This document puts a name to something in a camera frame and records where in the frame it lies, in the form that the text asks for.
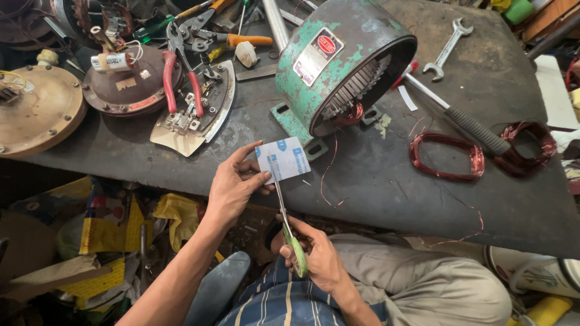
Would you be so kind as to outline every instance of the striped shirt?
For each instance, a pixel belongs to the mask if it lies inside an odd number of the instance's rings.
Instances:
[[[384,302],[370,305],[386,325]],[[268,272],[248,286],[233,310],[219,326],[248,325],[335,325],[345,322],[336,301],[320,290],[309,277],[300,278],[284,266],[279,256]]]

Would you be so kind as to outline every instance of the hand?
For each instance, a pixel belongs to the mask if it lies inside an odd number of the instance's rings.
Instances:
[[[326,233],[291,216],[288,216],[288,224],[294,229],[295,237],[307,240],[306,243],[300,241],[300,244],[304,249],[308,249],[307,252],[304,251],[304,255],[309,276],[316,286],[333,297],[353,289],[356,291],[340,256]],[[280,255],[286,259],[286,267],[290,267],[290,270],[293,271],[291,266],[297,260],[292,246],[282,246]]]
[[[272,177],[270,171],[261,172],[258,162],[245,160],[262,143],[260,140],[239,148],[217,167],[204,218],[215,216],[228,228],[233,227],[254,191],[269,195],[276,189],[273,184],[264,185]]]

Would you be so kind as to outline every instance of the copper wire coil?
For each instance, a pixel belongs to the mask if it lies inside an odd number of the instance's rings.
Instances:
[[[355,102],[355,104],[350,109],[350,113],[346,118],[337,115],[336,118],[334,119],[334,122],[340,125],[354,126],[361,121],[363,117],[362,114],[363,114],[363,105],[360,104],[359,102]]]
[[[527,158],[515,149],[514,139],[522,131],[528,131],[538,139],[542,154]],[[504,155],[494,157],[494,161],[507,174],[517,178],[535,174],[556,153],[557,144],[550,131],[537,122],[515,122],[508,125],[499,136],[510,143],[512,148]]]
[[[439,172],[435,169],[429,168],[428,166],[423,164],[421,162],[421,159],[419,158],[419,145],[422,142],[447,144],[465,150],[469,154],[469,157],[471,159],[472,174],[461,175],[455,173]],[[455,138],[453,136],[434,131],[425,131],[415,136],[415,138],[409,145],[409,157],[411,158],[411,162],[417,168],[417,170],[423,173],[436,175],[440,178],[445,178],[452,181],[461,181],[461,182],[475,181],[483,175],[483,171],[485,170],[485,159],[481,147],[467,140]]]

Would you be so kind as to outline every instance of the beige pants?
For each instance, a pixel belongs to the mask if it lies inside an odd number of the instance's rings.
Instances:
[[[505,326],[502,283],[473,259],[407,249],[358,236],[329,237],[370,304],[385,301],[392,326]]]

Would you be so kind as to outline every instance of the black work surface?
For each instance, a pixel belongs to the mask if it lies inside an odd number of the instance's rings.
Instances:
[[[289,12],[293,12],[296,3],[280,0],[281,7]],[[416,58],[421,65],[415,76],[447,102],[498,133],[505,126],[503,122],[546,121],[534,71],[498,14],[434,2],[391,1],[385,7],[418,38]],[[297,16],[305,17],[306,12],[301,5]],[[445,78],[434,84],[430,81],[433,74],[423,75],[420,70],[425,63],[435,61],[452,34],[451,23],[457,17],[464,17],[463,25],[474,26],[474,31],[458,42],[443,67]],[[265,21],[245,27],[244,34],[271,36]],[[258,48],[261,61],[257,67],[274,63],[267,57],[268,50]],[[231,56],[228,52],[222,59]],[[237,72],[245,71],[239,63],[234,67]],[[580,229],[580,219],[558,159],[554,157],[540,173],[527,179],[505,175],[490,160],[486,160],[485,173],[475,184],[446,182],[424,175],[409,160],[412,137],[423,127],[453,135],[457,132],[429,99],[405,84],[419,107],[412,113],[414,117],[404,116],[410,113],[409,109],[399,92],[390,90],[377,102],[392,118],[390,124],[351,126],[336,133],[336,159],[322,187],[333,206],[320,194],[321,176],[334,153],[335,136],[330,135],[324,139],[330,150],[311,163],[312,173],[281,182],[286,207],[451,239],[478,232],[480,211],[484,230],[469,241],[580,259],[577,250],[580,237],[576,231]],[[273,77],[240,82],[233,110],[219,137],[188,158],[149,142],[158,113],[121,119],[101,116],[90,109],[68,139],[23,160],[208,195],[217,165],[234,150],[255,140],[267,143],[286,137],[269,113],[279,102]],[[423,117],[408,137],[417,119]],[[423,160],[431,159],[441,171],[469,171],[464,153],[436,144],[425,144],[423,151]],[[343,199],[343,204],[335,208]],[[277,206],[275,194],[269,198],[256,195],[252,201]]]

